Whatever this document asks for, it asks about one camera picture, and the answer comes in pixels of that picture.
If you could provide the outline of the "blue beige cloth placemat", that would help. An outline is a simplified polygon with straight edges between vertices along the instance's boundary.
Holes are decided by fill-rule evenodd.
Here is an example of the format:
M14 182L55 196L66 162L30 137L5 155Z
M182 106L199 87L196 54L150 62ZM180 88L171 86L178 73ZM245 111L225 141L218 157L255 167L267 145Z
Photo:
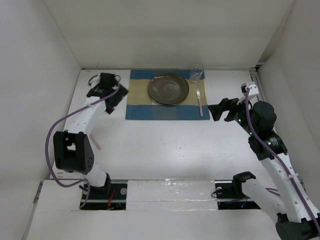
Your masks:
M183 76L189 84L189 93L185 100L177 105L165 105L154 101L148 92L153 77L164 73ZM196 90L199 87L203 117L200 116ZM143 121L203 121L210 119L205 90L205 73L199 83L190 80L187 69L134 69L130 71L126 103L126 120Z

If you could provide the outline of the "pink handled knife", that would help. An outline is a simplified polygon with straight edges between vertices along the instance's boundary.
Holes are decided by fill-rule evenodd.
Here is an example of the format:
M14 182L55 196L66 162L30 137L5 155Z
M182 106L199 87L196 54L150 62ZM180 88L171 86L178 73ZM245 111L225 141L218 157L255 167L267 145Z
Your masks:
M199 87L197 87L196 89L196 96L197 96L197 100L198 100L198 105L199 105L199 113L200 116L203 117L203 105L202 105L202 99L201 99L201 93L200 93L200 89Z

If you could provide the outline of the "pink handled fork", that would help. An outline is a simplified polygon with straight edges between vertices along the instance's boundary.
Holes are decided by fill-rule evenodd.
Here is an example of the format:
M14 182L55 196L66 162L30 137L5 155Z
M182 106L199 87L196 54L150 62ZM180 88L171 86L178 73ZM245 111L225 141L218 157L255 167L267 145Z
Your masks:
M99 143L96 141L96 139L94 138L94 136L91 134L89 137L90 137L92 143L94 144L94 146L95 146L98 150L101 150L101 147L100 147Z

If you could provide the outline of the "clear plastic cup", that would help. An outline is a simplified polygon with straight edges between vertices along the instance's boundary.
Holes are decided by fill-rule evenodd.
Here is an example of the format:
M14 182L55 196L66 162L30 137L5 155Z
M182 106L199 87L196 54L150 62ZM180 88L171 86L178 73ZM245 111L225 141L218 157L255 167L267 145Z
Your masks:
M201 80L203 72L204 72L204 67L202 64L198 62L193 63L190 67L189 79L192 82L198 82Z

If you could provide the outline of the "dark olive round plate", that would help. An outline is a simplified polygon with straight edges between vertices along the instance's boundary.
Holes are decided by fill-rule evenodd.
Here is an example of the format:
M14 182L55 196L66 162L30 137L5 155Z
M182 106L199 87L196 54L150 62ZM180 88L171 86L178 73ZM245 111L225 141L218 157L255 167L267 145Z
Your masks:
M177 105L189 94L187 80L177 73L161 73L153 77L148 84L148 94L162 105Z

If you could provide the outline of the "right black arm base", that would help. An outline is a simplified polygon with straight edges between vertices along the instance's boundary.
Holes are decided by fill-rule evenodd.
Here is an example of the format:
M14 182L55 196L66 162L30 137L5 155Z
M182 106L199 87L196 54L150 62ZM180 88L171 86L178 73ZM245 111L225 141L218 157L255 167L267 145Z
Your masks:
M249 197L235 190L231 180L215 181L215 190L211 197L217 202L218 210L260 210Z

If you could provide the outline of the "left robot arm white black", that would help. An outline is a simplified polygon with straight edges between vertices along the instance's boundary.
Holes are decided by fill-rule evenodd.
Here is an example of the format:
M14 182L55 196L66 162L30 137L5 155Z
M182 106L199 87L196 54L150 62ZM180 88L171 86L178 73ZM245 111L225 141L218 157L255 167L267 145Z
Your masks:
M64 131L53 135L55 167L67 173L82 174L95 194L103 199L111 194L111 179L95 163L90 135L99 118L105 113L110 115L128 94L120 80L118 74L105 72L90 78L84 106Z

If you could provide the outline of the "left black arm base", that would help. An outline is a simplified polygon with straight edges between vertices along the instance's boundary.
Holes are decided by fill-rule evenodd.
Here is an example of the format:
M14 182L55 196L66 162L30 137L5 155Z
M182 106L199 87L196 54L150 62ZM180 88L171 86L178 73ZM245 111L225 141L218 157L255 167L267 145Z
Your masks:
M80 209L90 211L121 211L126 209L128 181L111 180L110 191L102 190L101 187L90 187L88 194L88 185L79 186L82 190Z

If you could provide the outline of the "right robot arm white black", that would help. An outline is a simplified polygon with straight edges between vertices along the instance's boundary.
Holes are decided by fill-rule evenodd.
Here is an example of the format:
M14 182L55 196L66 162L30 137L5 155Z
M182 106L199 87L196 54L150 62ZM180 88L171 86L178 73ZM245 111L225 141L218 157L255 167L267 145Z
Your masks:
M320 235L320 211L306 194L292 168L288 150L273 130L277 116L267 102L250 104L248 100L224 98L208 109L215 122L227 112L225 122L237 122L249 135L248 143L269 173L276 190L263 187L249 172L233 176L232 181L215 191L219 199L249 198L274 222L282 240L311 240Z

